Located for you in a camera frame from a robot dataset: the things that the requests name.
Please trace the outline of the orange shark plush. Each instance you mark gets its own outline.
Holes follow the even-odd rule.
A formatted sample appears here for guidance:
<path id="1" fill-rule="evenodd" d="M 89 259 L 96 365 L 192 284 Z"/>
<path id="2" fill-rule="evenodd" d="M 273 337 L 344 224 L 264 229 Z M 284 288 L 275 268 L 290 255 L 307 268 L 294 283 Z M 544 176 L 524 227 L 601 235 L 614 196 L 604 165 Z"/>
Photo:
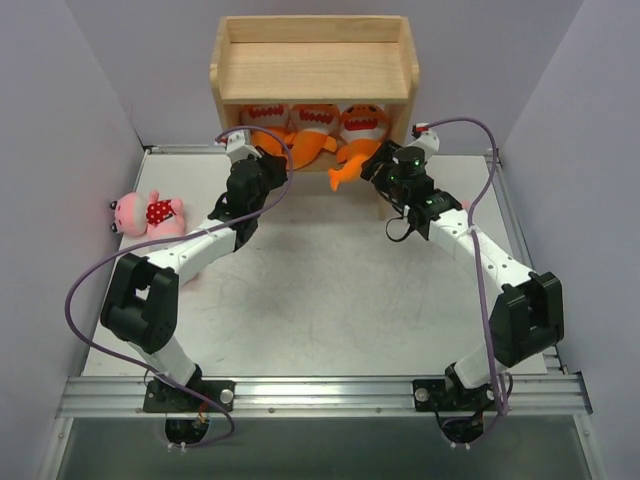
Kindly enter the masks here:
<path id="1" fill-rule="evenodd" d="M 240 110 L 242 125 L 254 125 L 270 131 L 284 141 L 288 134 L 290 110 L 287 104 L 245 105 Z M 271 155 L 281 155 L 282 145 L 262 131 L 251 132 L 252 144 Z"/>
<path id="2" fill-rule="evenodd" d="M 328 170 L 333 191 L 360 178 L 363 164 L 378 150 L 389 129 L 389 117 L 377 104 L 353 104 L 342 112 L 339 136 L 344 145 L 336 153 L 341 168 Z"/>
<path id="3" fill-rule="evenodd" d="M 333 133 L 340 115 L 336 104 L 295 104 L 291 107 L 293 131 L 286 137 L 286 143 L 290 147 L 295 170 L 311 164 L 322 151 L 337 151 Z"/>

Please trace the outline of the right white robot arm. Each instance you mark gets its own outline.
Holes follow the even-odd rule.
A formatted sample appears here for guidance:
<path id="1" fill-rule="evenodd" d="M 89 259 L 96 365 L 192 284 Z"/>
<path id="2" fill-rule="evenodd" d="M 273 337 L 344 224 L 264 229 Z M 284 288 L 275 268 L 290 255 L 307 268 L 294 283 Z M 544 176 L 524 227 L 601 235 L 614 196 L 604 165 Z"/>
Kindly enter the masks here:
<path id="1" fill-rule="evenodd" d="M 560 280 L 518 262 L 469 219 L 450 193 L 426 172 L 433 146 L 384 142 L 362 167 L 370 182 L 406 221 L 409 232 L 438 245 L 475 276 L 480 289 L 482 343 L 445 373 L 446 402 L 465 409 L 492 378 L 563 340 Z"/>

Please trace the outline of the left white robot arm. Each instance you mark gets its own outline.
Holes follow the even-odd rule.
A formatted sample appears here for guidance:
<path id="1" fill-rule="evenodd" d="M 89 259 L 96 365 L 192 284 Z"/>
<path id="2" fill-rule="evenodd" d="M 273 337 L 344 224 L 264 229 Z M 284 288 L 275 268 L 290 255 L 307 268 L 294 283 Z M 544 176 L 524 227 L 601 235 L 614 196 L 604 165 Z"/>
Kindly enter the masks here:
<path id="1" fill-rule="evenodd" d="M 232 164 L 226 190 L 188 240 L 145 256 L 128 253 L 115 265 L 100 323 L 169 382 L 166 398 L 180 411 L 193 410 L 202 399 L 199 367 L 175 336 L 180 289 L 249 241 L 267 197 L 287 180 L 285 157 L 249 154 Z"/>

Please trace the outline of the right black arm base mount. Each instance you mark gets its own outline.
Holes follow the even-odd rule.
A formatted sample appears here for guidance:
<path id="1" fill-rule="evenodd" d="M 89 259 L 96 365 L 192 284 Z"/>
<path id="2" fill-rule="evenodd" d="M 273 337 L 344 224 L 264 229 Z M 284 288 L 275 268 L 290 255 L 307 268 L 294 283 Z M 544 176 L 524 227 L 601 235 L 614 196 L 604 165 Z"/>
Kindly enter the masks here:
<path id="1" fill-rule="evenodd" d="M 466 390 L 447 386 L 444 378 L 423 378 L 412 381 L 414 408 L 418 412 L 475 413 L 495 410 L 495 401 L 488 395 L 489 386 Z"/>

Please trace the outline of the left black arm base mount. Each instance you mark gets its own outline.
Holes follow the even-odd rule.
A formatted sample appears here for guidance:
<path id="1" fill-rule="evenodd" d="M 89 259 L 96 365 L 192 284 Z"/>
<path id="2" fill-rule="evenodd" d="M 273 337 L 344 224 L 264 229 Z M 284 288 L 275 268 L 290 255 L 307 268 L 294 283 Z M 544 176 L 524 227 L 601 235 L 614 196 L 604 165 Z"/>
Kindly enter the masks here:
<path id="1" fill-rule="evenodd" d="M 235 396 L 236 383 L 229 380 L 200 380 L 194 390 L 194 396 L 166 384 L 160 380 L 151 380 L 147 384 L 142 410 L 145 413 L 197 413 L 210 411 L 211 407 L 201 399 L 206 397 L 226 411 L 231 412 Z"/>

